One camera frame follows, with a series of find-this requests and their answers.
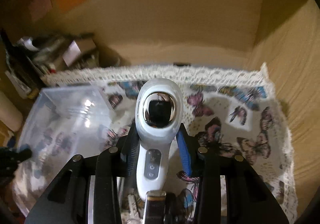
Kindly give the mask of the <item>white handheld massager device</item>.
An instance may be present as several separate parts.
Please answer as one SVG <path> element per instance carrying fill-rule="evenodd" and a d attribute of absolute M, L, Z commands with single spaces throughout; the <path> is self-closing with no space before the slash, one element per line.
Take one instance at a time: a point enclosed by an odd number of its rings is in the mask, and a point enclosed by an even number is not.
<path fill-rule="evenodd" d="M 169 168 L 171 143 L 183 117 L 183 97 L 179 86 L 166 78 L 146 82 L 137 97 L 135 127 L 139 136 L 136 183 L 140 198 L 161 190 Z"/>

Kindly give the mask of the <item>butterfly print lace tablecloth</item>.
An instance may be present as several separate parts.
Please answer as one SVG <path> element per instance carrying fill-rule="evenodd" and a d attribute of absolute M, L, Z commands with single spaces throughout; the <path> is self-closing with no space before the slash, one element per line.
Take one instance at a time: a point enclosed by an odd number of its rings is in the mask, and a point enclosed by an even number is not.
<path fill-rule="evenodd" d="M 128 133 L 138 93 L 152 78 L 167 78 L 179 85 L 183 94 L 182 121 L 188 133 L 204 147 L 217 145 L 223 156 L 242 155 L 267 185 L 288 221 L 294 223 L 298 201 L 291 133 L 266 66 L 259 71 L 174 65 L 96 68 L 64 71 L 44 80 L 48 88 L 102 88 L 116 113 L 111 125 L 101 131 L 102 152 Z M 12 195 L 24 215 L 68 160 L 33 155 L 19 166 Z"/>

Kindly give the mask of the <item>clear plastic storage box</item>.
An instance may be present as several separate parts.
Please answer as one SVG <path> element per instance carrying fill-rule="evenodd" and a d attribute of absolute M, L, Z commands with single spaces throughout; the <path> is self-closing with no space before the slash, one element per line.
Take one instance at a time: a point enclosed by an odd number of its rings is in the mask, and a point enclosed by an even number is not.
<path fill-rule="evenodd" d="M 23 126 L 18 149 L 29 146 L 34 156 L 68 160 L 75 154 L 98 155 L 101 131 L 116 113 L 101 87 L 43 88 Z"/>

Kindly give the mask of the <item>black gripper at left edge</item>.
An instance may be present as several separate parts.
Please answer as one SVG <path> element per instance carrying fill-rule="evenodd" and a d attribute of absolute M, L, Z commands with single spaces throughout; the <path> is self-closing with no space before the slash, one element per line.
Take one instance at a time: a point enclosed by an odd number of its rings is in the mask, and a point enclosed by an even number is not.
<path fill-rule="evenodd" d="M 0 152 L 0 182 L 1 187 L 7 186 L 15 178 L 15 172 L 20 163 L 30 159 L 33 152 L 29 145 L 22 146 L 20 149 L 1 147 Z"/>

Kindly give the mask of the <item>white cylindrical roll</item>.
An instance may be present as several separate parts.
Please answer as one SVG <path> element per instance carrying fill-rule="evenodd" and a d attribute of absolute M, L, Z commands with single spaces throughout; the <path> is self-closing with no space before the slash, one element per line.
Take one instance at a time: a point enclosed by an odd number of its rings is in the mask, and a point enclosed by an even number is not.
<path fill-rule="evenodd" d="M 0 116 L 1 121 L 13 132 L 17 132 L 21 128 L 23 122 L 22 113 L 2 91 L 0 92 Z"/>

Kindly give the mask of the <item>cluttered cardboard box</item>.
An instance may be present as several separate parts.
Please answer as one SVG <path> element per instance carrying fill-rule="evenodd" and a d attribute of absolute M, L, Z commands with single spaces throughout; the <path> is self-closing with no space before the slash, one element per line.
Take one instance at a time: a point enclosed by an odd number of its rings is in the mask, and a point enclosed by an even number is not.
<path fill-rule="evenodd" d="M 34 99 L 45 86 L 44 77 L 57 72 L 99 67 L 99 51 L 92 33 L 20 38 L 11 43 L 1 31 L 6 76 L 22 99 Z"/>

